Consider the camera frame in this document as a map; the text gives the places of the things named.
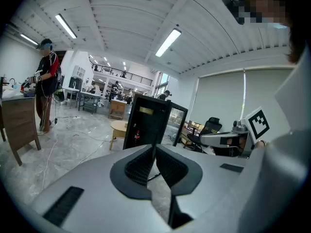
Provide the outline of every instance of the ceiling light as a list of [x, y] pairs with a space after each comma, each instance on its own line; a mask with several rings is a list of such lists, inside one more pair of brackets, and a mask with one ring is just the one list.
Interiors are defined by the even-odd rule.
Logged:
[[24, 37], [26, 40], [29, 40], [30, 42], [34, 43], [35, 45], [38, 45], [38, 43], [36, 43], [35, 41], [33, 41], [31, 38], [28, 38], [27, 36], [25, 36], [24, 34], [20, 34], [21, 37]]
[[58, 14], [55, 16], [56, 19], [60, 22], [60, 24], [62, 24], [62, 26], [64, 27], [64, 29], [70, 34], [70, 36], [73, 39], [77, 38], [77, 35], [71, 30], [71, 28], [69, 27], [69, 25], [66, 23], [65, 19], [62, 17], [61, 14]]
[[159, 48], [159, 50], [156, 52], [157, 57], [161, 57], [162, 54], [170, 47], [170, 45], [181, 35], [181, 31], [178, 29], [173, 29], [173, 31], [170, 33], [170, 35], [166, 38], [166, 40], [163, 42], [162, 46]]

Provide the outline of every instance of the railing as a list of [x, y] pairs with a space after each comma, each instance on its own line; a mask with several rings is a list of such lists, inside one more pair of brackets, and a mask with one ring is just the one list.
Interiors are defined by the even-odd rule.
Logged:
[[139, 75], [136, 75], [134, 73], [130, 73], [130, 72], [127, 72], [127, 71], [121, 71], [121, 70], [118, 70], [118, 69], [102, 66], [102, 65], [99, 65], [99, 64], [93, 64], [92, 69], [94, 71], [96, 71], [96, 72], [101, 72], [101, 73], [105, 73], [105, 74], [114, 75], [114, 76], [117, 76], [117, 77], [133, 80], [133, 81], [136, 81], [136, 82], [139, 82], [139, 83], [143, 83], [143, 84], [146, 84], [146, 85], [151, 85], [151, 82], [152, 82], [152, 80], [144, 78], [144, 77], [139, 76]]

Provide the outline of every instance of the red sleeve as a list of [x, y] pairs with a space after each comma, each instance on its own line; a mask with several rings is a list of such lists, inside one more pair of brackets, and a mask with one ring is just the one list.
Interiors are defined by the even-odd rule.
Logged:
[[52, 53], [51, 59], [50, 59], [50, 74], [52, 76], [55, 75], [57, 68], [58, 68], [58, 57], [57, 57], [56, 53]]

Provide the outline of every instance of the mini refrigerator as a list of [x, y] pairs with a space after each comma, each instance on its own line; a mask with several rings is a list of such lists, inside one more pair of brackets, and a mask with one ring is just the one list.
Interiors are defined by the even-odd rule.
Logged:
[[188, 109], [171, 102], [135, 94], [123, 149], [145, 144], [176, 146]]

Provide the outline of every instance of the gray tiled floor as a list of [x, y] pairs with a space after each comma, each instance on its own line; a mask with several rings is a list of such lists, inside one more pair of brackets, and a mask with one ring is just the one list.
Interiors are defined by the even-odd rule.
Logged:
[[[125, 121], [128, 120], [130, 110], [131, 106], [126, 106]], [[35, 142], [31, 142], [18, 151], [22, 166], [18, 166], [8, 142], [0, 142], [1, 179], [6, 189], [26, 204], [30, 204], [44, 188], [80, 162], [122, 151], [123, 148], [124, 140], [117, 138], [113, 142], [112, 151], [109, 150], [112, 137], [110, 123], [114, 119], [107, 117], [108, 101], [105, 100], [105, 106], [98, 108], [98, 113], [93, 115], [78, 111], [74, 106], [69, 109], [66, 105], [57, 104], [55, 107], [53, 103], [51, 120], [55, 113], [59, 117], [57, 124], [51, 127], [49, 133], [39, 136], [42, 149], [38, 151]], [[156, 173], [158, 170], [154, 165], [150, 176]], [[167, 220], [171, 200], [169, 187], [162, 176], [159, 176], [148, 183], [148, 188], [153, 193], [153, 206]]]

